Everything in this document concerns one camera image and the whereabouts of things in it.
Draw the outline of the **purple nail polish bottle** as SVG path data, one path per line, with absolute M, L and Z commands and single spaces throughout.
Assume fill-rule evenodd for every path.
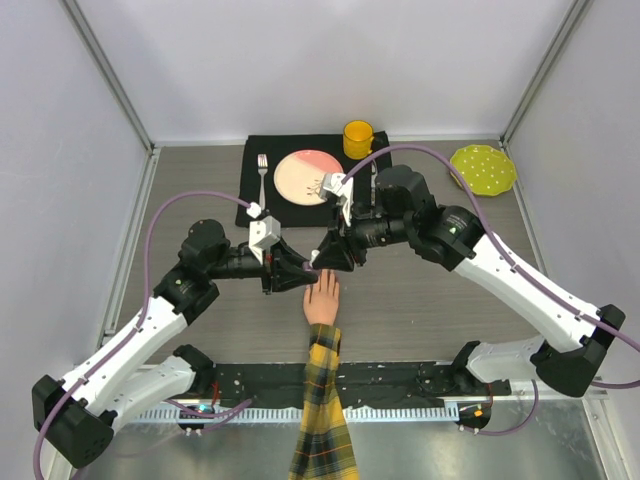
M 320 274 L 320 271 L 319 271 L 319 270 L 314 269 L 314 268 L 313 268 L 311 265 L 309 265 L 309 264 L 304 264 L 304 265 L 303 265 L 303 270 L 304 270 L 305 272 L 313 273 L 313 274 L 315 274 L 315 275 L 319 275 L 319 274 Z

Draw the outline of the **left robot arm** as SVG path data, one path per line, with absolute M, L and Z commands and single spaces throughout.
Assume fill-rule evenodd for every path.
M 59 379 L 45 375 L 34 384 L 36 445 L 49 443 L 80 470 L 146 409 L 183 393 L 205 397 L 215 366 L 191 345 L 146 373 L 138 369 L 211 306 L 219 296 L 217 281 L 257 278 L 264 293 L 279 293 L 314 283 L 312 264 L 285 242 L 271 216 L 252 221 L 248 241 L 237 247 L 218 221 L 194 223 L 177 264 L 147 291 L 140 311 L 84 363 Z

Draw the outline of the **yellow plaid sleeve forearm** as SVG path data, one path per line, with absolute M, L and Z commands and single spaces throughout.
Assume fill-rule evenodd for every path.
M 358 479 L 352 441 L 336 388 L 341 332 L 311 326 L 303 411 L 290 479 Z

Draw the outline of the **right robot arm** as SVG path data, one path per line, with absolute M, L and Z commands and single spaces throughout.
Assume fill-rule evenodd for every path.
M 315 269 L 351 272 L 368 249 L 406 243 L 420 258 L 483 287 L 524 318 L 537 336 L 521 341 L 467 343 L 451 380 L 465 395 L 504 380 L 538 380 L 579 398 L 594 378 L 625 320 L 613 305 L 597 307 L 557 286 L 523 261 L 480 219 L 460 206 L 437 204 L 424 177 L 401 165 L 376 178 L 376 203 L 353 202 L 353 182 L 327 174 L 319 195 L 335 203 L 325 238 L 312 254 Z

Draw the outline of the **mannequin hand with painted nails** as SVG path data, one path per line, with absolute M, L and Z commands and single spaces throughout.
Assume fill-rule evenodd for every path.
M 310 325 L 335 324 L 339 310 L 340 284 L 333 270 L 322 270 L 318 281 L 304 291 L 303 313 Z

